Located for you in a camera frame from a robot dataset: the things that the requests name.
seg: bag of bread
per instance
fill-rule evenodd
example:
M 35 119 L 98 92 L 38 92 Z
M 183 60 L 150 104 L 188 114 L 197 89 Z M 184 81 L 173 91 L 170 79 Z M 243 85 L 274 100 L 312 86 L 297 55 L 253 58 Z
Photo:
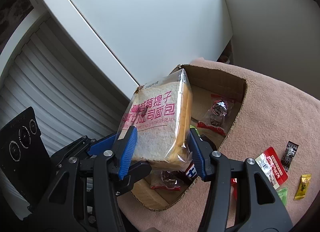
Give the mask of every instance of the bag of bread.
M 189 162 L 186 145 L 192 91 L 184 69 L 139 86 L 118 129 L 118 139 L 135 126 L 138 141 L 132 161 L 146 160 L 153 169 L 182 170 Z

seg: clear plastic bag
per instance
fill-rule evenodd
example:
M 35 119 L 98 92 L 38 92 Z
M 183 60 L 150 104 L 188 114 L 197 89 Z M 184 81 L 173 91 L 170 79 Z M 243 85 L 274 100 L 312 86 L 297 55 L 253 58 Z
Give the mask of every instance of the clear plastic bag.
M 197 127 L 210 129 L 225 136 L 225 119 L 230 115 L 234 100 L 217 94 L 211 94 L 211 99 L 212 106 L 198 122 Z
M 118 129 L 118 139 L 130 126 L 138 129 L 132 161 L 147 160 L 157 170 L 188 167 L 191 105 L 192 91 L 184 69 L 139 86 Z
M 168 171 L 151 171 L 151 189 L 181 190 L 183 182 Z

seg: yellow candy wrapper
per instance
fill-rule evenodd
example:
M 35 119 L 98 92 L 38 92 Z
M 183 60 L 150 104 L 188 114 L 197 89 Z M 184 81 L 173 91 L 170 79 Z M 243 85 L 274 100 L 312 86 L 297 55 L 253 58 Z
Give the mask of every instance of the yellow candy wrapper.
M 293 200 L 298 200 L 305 197 L 310 179 L 311 179 L 311 174 L 304 174 L 301 176 L 301 182 Z

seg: red candy wrapper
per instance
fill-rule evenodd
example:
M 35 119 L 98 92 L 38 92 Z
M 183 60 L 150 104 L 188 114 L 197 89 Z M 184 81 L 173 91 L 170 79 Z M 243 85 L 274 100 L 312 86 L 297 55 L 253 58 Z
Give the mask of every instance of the red candy wrapper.
M 287 180 L 287 172 L 284 170 L 273 147 L 269 147 L 259 155 L 256 158 L 256 162 L 268 177 L 274 189 L 279 188 Z

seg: pink fabric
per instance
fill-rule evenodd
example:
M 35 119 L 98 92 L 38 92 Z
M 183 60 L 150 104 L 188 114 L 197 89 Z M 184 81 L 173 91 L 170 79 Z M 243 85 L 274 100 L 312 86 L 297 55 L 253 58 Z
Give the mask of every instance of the pink fabric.
M 282 187 L 288 187 L 287 210 L 293 224 L 305 214 L 320 189 L 320 101 L 284 82 L 237 66 L 196 60 L 194 65 L 220 69 L 246 79 L 248 90 L 243 108 L 228 137 L 220 147 L 230 159 L 256 158 L 272 146 L 279 158 L 290 140 L 299 144 Z M 312 174 L 304 199 L 293 198 L 302 174 Z M 161 232 L 198 230 L 210 183 L 198 181 L 171 208 L 153 212 L 142 206 L 131 193 L 118 198 L 119 207 L 140 231 L 155 227 Z M 228 226 L 234 220 L 230 208 Z

